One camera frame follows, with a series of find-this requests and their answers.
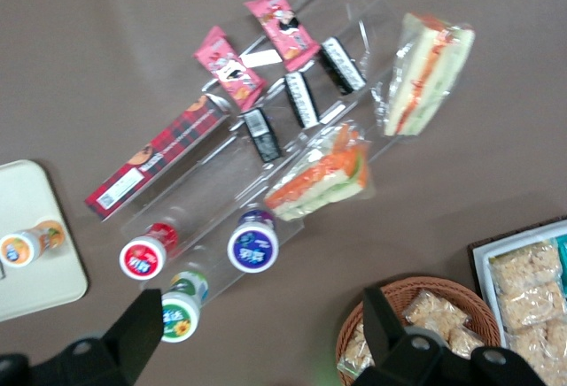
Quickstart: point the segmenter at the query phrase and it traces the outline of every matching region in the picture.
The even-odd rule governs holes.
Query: pink wafer bar
[[[193,56],[213,74],[243,112],[254,106],[266,81],[244,66],[220,27],[211,29]]]
[[[320,45],[300,25],[287,0],[255,0],[245,5],[261,23],[290,72],[319,51]]]

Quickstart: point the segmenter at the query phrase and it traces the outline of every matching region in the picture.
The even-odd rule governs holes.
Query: wrapped sandwich
[[[301,218],[367,188],[368,143],[352,123],[332,127],[266,195],[282,220]]]
[[[385,135],[419,135],[453,87],[475,33],[406,14],[384,119]]]

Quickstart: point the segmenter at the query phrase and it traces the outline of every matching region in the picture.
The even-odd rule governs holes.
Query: white tray
[[[529,229],[522,233],[502,238],[501,240],[477,247],[472,251],[475,267],[477,269],[478,285],[482,293],[482,298],[488,303],[490,309],[493,310],[498,328],[501,334],[501,341],[503,346],[507,346],[506,336],[504,334],[504,327],[502,326],[502,317],[498,300],[496,297],[496,290],[493,283],[493,277],[490,273],[490,259],[500,256],[509,251],[514,251],[521,247],[528,246],[544,240],[559,237],[567,234],[567,220],[554,222],[553,224],[545,225],[543,227]]]
[[[57,199],[43,169],[30,160],[0,166],[0,236],[56,220],[66,240],[22,268],[0,270],[0,321],[73,302],[87,291],[87,278]]]

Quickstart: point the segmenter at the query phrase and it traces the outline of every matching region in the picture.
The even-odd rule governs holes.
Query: clear plastic shelf
[[[342,96],[318,58],[301,71],[311,89],[321,122],[301,129],[284,89],[286,71],[282,63],[254,67],[268,81],[257,105],[265,112],[274,129],[283,156],[272,163],[262,163],[238,110],[229,96],[215,82],[209,81],[203,91],[229,112],[231,127],[219,131],[209,140],[206,150],[195,151],[195,160],[184,174],[166,187],[147,189],[145,197],[122,210],[128,219],[122,233],[130,240],[154,222],[169,222],[177,227],[182,238],[168,255],[162,272],[144,288],[166,290],[171,279],[183,270],[204,274],[210,286],[211,301],[236,282],[244,273],[232,266],[227,257],[227,243],[237,220],[252,205],[262,205],[263,197],[291,166],[312,140],[327,127],[342,120],[353,120],[365,131],[371,142],[370,160],[387,150],[396,140],[384,138],[376,123],[372,84],[391,75],[392,60],[400,33],[400,18],[384,0],[365,4],[364,0],[299,0],[294,8],[310,35],[318,42],[337,37],[367,78],[367,85]],[[258,21],[251,16],[221,25],[230,43],[242,54],[271,51],[271,43],[260,35],[252,44],[242,41],[261,33]],[[280,246],[303,228],[301,220],[276,223]]]

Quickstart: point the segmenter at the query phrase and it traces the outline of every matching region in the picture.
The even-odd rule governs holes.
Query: brown basket
[[[437,296],[444,297],[470,315],[471,321],[466,324],[467,328],[470,328],[482,337],[483,342],[487,346],[501,345],[500,331],[492,311],[478,295],[461,284],[435,277],[409,277],[387,284],[381,289],[404,326],[409,324],[401,313],[417,297],[421,290],[429,290]],[[345,352],[346,345],[351,339],[354,329],[361,320],[362,302],[353,309],[340,329],[336,349],[337,363],[340,356]],[[354,382],[353,379],[340,371],[338,376],[345,386],[350,386]]]

